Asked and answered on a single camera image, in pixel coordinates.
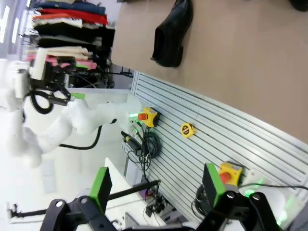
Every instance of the white table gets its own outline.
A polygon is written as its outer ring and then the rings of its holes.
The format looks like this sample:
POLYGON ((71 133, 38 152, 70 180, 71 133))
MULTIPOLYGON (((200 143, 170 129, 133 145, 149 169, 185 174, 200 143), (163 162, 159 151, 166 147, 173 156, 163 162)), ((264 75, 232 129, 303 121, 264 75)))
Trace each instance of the white table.
MULTIPOLYGON (((105 159, 105 166, 109 167, 110 177, 113 184, 110 194, 131 188, 124 176, 119 173, 109 158, 105 159)), ((156 213, 153 213, 150 218, 146 216, 144 212, 146 206, 147 203, 142 199, 142 197, 138 193, 133 193, 108 201, 106 216, 109 220, 117 219, 122 223, 121 227, 118 227, 115 224, 116 228, 125 228, 125 221, 122 217, 125 216, 126 212, 128 212, 140 225, 165 225, 164 221, 156 213)))

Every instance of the cardboard surface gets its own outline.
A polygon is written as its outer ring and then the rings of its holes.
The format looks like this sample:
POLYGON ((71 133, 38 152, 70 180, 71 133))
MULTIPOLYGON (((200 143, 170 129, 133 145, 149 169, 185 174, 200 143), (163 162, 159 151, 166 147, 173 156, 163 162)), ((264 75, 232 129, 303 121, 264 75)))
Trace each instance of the cardboard surface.
POLYGON ((112 61, 180 85, 308 142, 308 12, 288 0, 193 0, 179 68, 150 58, 174 0, 122 4, 112 61))

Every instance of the black pole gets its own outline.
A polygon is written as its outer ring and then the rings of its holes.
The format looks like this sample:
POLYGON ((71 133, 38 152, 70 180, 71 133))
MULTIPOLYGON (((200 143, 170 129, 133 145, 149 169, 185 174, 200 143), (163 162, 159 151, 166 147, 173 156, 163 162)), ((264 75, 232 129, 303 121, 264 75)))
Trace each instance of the black pole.
POLYGON ((136 193, 136 192, 139 192, 141 190, 149 189, 149 188, 151 188, 155 185, 158 185, 159 183, 160 183, 160 180, 154 180, 154 181, 151 181, 151 182, 146 182, 146 183, 141 183, 141 184, 135 185, 131 189, 127 189, 127 190, 124 190, 124 191, 121 191, 121 192, 116 192, 114 194, 109 195, 108 201, 114 200, 114 199, 122 197, 122 196, 129 195, 129 194, 132 194, 132 193, 136 193))

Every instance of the white panel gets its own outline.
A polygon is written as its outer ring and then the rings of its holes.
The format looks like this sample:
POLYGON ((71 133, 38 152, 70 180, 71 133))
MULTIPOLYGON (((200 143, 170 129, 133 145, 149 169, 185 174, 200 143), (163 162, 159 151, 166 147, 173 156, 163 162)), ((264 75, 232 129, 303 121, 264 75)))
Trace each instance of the white panel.
MULTIPOLYGON (((281 185, 307 185, 308 145, 248 114, 206 96, 135 72, 132 95, 162 115, 153 131, 162 152, 148 170, 160 179, 162 194, 188 219, 196 220, 191 202, 201 184, 204 164, 231 160, 257 169, 281 185), (184 138, 183 123, 197 133, 184 138)), ((124 146, 127 153, 130 149, 124 146)), ((307 191, 289 189, 306 201, 307 191)))

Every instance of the bolt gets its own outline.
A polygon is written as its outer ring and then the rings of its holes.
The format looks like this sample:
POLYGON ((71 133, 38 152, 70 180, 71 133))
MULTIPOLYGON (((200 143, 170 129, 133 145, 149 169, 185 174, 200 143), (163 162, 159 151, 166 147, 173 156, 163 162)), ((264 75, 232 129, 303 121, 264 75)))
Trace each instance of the bolt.
POLYGON ((235 195, 234 195, 234 193, 229 192, 229 193, 227 194, 227 197, 230 198, 230 199, 233 199, 233 198, 235 197, 235 195))
POLYGON ((59 201, 59 202, 56 203, 56 206, 57 206, 57 207, 60 207, 61 205, 63 205, 63 202, 62 202, 62 201, 59 201))
POLYGON ((258 194, 256 194, 256 195, 253 195, 253 197, 252 197, 253 199, 255 199, 255 200, 260 200, 260 196, 258 195, 258 194))
POLYGON ((82 204, 85 204, 87 202, 87 199, 86 198, 83 198, 82 200, 81 200, 81 203, 82 204))

